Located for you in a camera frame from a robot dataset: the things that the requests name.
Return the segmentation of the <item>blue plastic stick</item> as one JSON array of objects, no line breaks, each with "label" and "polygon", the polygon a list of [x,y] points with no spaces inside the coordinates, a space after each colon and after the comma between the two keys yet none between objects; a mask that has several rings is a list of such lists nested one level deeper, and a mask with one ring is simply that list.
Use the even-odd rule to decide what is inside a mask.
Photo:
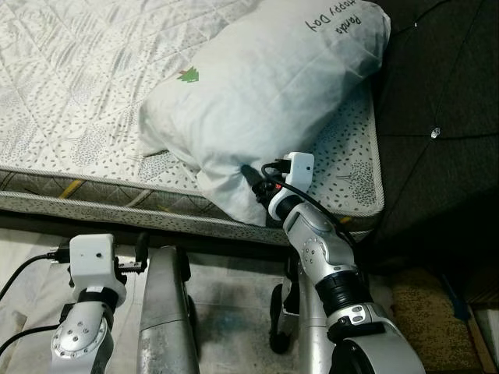
[{"label": "blue plastic stick", "polygon": [[467,322],[471,318],[471,312],[468,309],[466,302],[458,294],[458,292],[450,284],[450,281],[444,274],[439,274],[438,279],[440,281],[441,287],[444,290],[449,302],[451,303],[453,316],[462,321]]}]

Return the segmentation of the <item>white quilted patterned mattress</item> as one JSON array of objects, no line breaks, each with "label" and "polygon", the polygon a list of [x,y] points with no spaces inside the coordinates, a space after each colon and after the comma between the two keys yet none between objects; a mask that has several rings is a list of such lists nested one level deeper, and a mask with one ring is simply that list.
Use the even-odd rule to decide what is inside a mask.
[{"label": "white quilted patterned mattress", "polygon": [[278,1],[0,0],[0,213],[279,239],[229,220],[170,154],[136,152],[154,85]]}]

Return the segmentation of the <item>brown doormat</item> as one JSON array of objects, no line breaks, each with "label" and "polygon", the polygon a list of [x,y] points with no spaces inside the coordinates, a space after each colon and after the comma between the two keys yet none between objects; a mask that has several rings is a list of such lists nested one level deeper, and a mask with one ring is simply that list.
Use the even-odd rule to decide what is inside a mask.
[{"label": "brown doormat", "polygon": [[419,356],[426,374],[483,374],[465,322],[438,277],[404,270],[389,277],[395,322]]}]

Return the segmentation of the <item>silver robot leg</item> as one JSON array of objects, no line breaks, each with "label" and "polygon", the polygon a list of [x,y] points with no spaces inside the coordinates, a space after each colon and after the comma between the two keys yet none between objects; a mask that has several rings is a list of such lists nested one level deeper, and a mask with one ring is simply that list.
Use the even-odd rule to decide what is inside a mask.
[{"label": "silver robot leg", "polygon": [[200,374],[189,260],[175,246],[149,251],[136,349],[138,374]]},{"label": "silver robot leg", "polygon": [[284,265],[285,280],[274,286],[270,300],[271,351],[284,354],[292,342],[299,347],[300,374],[328,374],[334,343],[327,338],[322,303],[295,256]]}]

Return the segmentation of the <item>dark grey tufted headboard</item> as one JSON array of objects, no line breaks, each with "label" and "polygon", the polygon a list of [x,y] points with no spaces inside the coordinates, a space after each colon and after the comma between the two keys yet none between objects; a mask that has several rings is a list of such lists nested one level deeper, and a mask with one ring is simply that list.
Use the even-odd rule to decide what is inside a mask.
[{"label": "dark grey tufted headboard", "polygon": [[499,2],[372,1],[390,17],[372,82],[385,204],[359,261],[470,264],[497,223]]}]

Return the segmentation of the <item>silver right robot leg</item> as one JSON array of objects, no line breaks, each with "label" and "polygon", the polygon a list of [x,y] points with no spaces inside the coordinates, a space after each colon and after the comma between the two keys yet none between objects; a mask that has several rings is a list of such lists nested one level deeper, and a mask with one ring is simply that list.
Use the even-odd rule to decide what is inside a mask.
[{"label": "silver right robot leg", "polygon": [[284,265],[285,280],[274,286],[270,300],[271,351],[284,354],[292,342],[299,347],[300,374],[328,374],[334,343],[327,338],[322,303],[295,256]]}]

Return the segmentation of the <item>white pillow tree print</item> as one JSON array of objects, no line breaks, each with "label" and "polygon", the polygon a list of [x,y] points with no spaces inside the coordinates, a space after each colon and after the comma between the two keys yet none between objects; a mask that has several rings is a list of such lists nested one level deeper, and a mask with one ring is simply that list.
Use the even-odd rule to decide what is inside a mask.
[{"label": "white pillow tree print", "polygon": [[332,113],[377,72],[389,15],[367,0],[261,0],[149,93],[139,152],[170,153],[232,220],[267,211],[240,174],[306,152]]}]

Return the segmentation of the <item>dark bed frame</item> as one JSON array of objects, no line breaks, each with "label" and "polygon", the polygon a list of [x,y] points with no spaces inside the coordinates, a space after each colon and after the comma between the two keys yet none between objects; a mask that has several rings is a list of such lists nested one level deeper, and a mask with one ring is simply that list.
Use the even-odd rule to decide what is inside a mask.
[{"label": "dark bed frame", "polygon": [[39,232],[62,238],[85,234],[111,234],[121,245],[134,245],[139,234],[146,232],[149,235],[150,245],[154,247],[175,245],[188,252],[236,257],[236,259],[257,259],[272,263],[282,263],[292,254],[290,245],[264,245],[250,240],[182,234],[182,232],[130,227],[127,224],[110,224],[110,222],[70,220],[54,215],[20,213],[3,209],[0,209],[0,228]]}]

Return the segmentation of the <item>silver left robot leg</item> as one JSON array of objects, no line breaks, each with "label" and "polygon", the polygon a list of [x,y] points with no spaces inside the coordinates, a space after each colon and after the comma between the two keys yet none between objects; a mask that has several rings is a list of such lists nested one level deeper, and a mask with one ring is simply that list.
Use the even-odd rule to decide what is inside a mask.
[{"label": "silver left robot leg", "polygon": [[149,251],[136,349],[138,374],[200,374],[189,260],[175,246]]}]

